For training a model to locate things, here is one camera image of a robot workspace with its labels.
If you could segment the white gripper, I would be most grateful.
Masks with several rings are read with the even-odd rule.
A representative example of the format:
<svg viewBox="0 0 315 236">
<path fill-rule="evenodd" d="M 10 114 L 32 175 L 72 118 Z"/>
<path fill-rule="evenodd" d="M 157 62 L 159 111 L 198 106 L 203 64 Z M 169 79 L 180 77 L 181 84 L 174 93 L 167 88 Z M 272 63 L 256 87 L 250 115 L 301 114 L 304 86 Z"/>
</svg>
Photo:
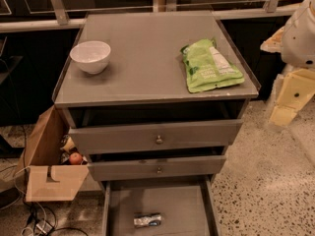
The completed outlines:
<svg viewBox="0 0 315 236">
<path fill-rule="evenodd" d="M 279 92 L 270 122 L 287 126 L 315 95 L 315 70 L 285 65 L 275 79 Z"/>
</svg>

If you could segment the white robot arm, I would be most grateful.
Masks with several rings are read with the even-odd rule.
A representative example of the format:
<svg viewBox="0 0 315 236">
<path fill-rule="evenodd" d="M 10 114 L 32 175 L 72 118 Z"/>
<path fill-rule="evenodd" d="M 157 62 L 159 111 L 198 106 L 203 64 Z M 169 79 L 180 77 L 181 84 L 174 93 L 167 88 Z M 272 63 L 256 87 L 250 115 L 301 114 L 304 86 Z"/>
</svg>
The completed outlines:
<svg viewBox="0 0 315 236">
<path fill-rule="evenodd" d="M 288 125 L 315 94 L 315 0 L 304 0 L 260 49 L 281 54 L 292 70 L 283 83 L 270 122 Z"/>
</svg>

